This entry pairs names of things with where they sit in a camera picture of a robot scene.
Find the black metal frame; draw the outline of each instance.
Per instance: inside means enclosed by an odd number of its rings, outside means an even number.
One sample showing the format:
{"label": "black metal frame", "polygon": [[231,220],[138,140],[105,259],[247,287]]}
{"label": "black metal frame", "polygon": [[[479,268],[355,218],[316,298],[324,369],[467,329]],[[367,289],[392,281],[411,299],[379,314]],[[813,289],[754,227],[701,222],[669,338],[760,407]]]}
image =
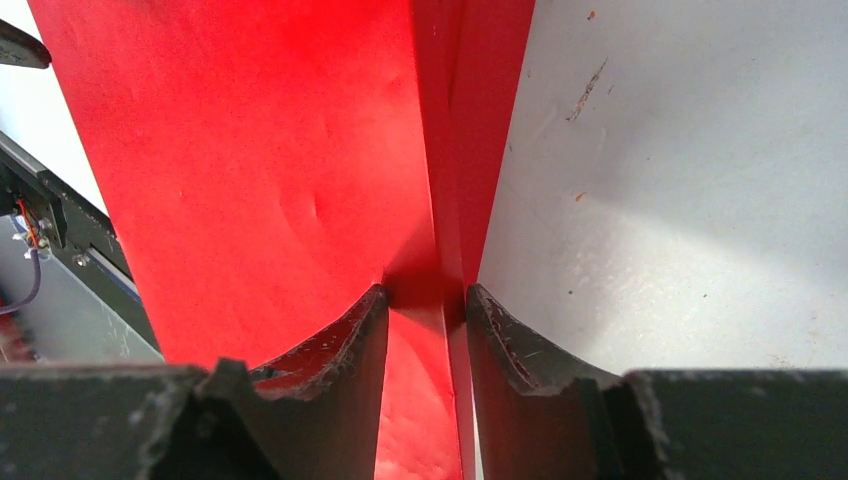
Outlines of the black metal frame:
{"label": "black metal frame", "polygon": [[21,213],[17,199],[42,225],[50,253],[158,350],[109,217],[0,132],[0,217]]}
{"label": "black metal frame", "polygon": [[[387,339],[386,294],[375,286],[339,320],[252,373],[234,360],[211,373],[0,369],[0,476],[372,478]],[[287,376],[297,380],[277,381]]]}

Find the scratch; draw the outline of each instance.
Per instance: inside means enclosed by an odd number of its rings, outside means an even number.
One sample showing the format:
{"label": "scratch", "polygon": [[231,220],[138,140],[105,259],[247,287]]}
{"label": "scratch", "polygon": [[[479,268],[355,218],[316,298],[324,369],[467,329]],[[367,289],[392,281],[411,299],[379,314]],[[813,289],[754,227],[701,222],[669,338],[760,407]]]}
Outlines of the scratch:
{"label": "scratch", "polygon": [[580,97],[580,101],[577,102],[577,106],[574,107],[574,110],[571,112],[571,116],[565,119],[566,121],[572,122],[574,120],[577,120],[577,117],[580,116],[580,112],[583,111],[583,107],[586,105],[586,101],[589,100],[589,95],[595,88],[595,84],[598,83],[598,80],[601,79],[601,72],[604,71],[604,67],[607,65],[607,60],[609,60],[609,57],[604,59],[604,63],[601,64],[601,68],[599,68],[598,71],[595,72],[595,75],[592,76],[592,79],[589,80],[588,85],[586,85],[586,90]]}
{"label": "scratch", "polygon": [[542,120],[542,123],[540,123],[539,126],[536,127],[536,130],[533,131],[533,136],[530,138],[530,145],[535,145],[539,138],[542,137],[545,130],[547,130],[556,119],[557,113],[559,113],[559,108],[557,108],[556,105],[552,105],[550,112],[548,112],[548,116],[545,117],[545,119]]}

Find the purple wire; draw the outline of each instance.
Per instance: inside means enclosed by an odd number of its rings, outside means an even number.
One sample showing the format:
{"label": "purple wire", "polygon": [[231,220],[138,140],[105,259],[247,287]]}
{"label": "purple wire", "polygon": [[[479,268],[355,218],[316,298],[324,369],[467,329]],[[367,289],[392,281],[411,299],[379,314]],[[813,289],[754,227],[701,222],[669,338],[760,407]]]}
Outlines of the purple wire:
{"label": "purple wire", "polygon": [[32,283],[32,290],[30,290],[29,295],[18,303],[13,303],[11,305],[7,305],[5,307],[0,307],[0,315],[7,315],[9,313],[15,313],[21,308],[29,305],[35,300],[35,296],[38,295],[38,289],[41,288],[41,262],[38,259],[38,249],[30,248],[29,256],[32,259],[32,268],[34,275],[34,280]]}

